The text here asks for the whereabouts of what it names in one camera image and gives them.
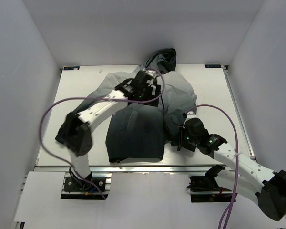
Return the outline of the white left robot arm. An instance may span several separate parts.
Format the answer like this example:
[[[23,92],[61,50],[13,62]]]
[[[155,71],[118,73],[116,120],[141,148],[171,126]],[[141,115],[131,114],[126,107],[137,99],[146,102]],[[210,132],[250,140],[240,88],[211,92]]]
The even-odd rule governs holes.
[[[88,152],[93,146],[92,134],[107,118],[111,121],[105,144],[111,163],[163,157],[163,116],[158,108],[162,91],[157,78],[155,71],[140,70],[99,101],[82,104],[67,114],[55,139],[69,150],[70,173],[80,190],[91,186]]]

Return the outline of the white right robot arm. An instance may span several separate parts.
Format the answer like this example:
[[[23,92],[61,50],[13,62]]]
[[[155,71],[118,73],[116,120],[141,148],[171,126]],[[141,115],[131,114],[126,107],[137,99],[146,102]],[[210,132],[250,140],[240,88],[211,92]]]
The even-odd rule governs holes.
[[[202,154],[223,163],[205,174],[211,190],[226,188],[251,200],[274,221],[286,214],[286,171],[275,172],[247,156],[236,155],[232,146],[221,136],[208,133],[202,121],[188,112],[180,127],[179,148],[198,149]]]

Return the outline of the grey black gradient jacket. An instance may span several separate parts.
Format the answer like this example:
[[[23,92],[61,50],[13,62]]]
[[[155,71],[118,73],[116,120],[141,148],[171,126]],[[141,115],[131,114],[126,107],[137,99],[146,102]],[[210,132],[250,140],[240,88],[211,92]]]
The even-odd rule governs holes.
[[[89,94],[91,100],[83,101],[73,110],[76,114],[96,103],[97,97],[104,97],[122,81],[133,78],[146,67],[157,69],[163,74],[158,79],[165,89],[157,107],[144,104],[130,104],[111,117],[106,136],[109,162],[115,163],[128,158],[162,159],[164,145],[179,144],[179,127],[185,118],[183,113],[195,106],[197,96],[192,86],[176,69],[176,51],[161,49],[132,73],[108,74],[98,88]]]

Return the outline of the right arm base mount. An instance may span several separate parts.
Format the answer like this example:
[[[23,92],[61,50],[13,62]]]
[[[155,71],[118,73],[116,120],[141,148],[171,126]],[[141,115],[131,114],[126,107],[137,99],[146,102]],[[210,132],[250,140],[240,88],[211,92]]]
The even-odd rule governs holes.
[[[230,202],[232,191],[220,187],[215,178],[219,172],[225,170],[221,165],[212,166],[203,176],[189,176],[189,185],[192,203],[223,203]]]

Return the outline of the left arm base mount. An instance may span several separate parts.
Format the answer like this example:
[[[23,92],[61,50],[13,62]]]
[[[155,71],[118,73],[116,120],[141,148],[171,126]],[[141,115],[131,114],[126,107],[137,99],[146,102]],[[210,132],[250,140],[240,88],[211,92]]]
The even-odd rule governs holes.
[[[67,173],[63,180],[61,199],[64,200],[106,200],[111,179],[104,175],[88,175],[86,180],[78,179],[73,173]]]

